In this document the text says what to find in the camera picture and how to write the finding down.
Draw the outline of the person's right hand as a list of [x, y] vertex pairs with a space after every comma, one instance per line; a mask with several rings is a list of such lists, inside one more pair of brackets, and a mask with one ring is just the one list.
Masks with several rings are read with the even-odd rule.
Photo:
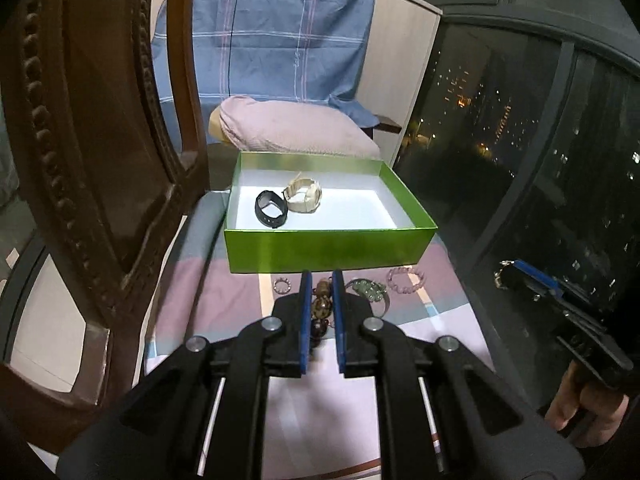
[[544, 420], [555, 430], [563, 430], [582, 408], [589, 417], [575, 442], [580, 448], [605, 444], [623, 422], [629, 396], [590, 379], [590, 374], [572, 361], [565, 371]]

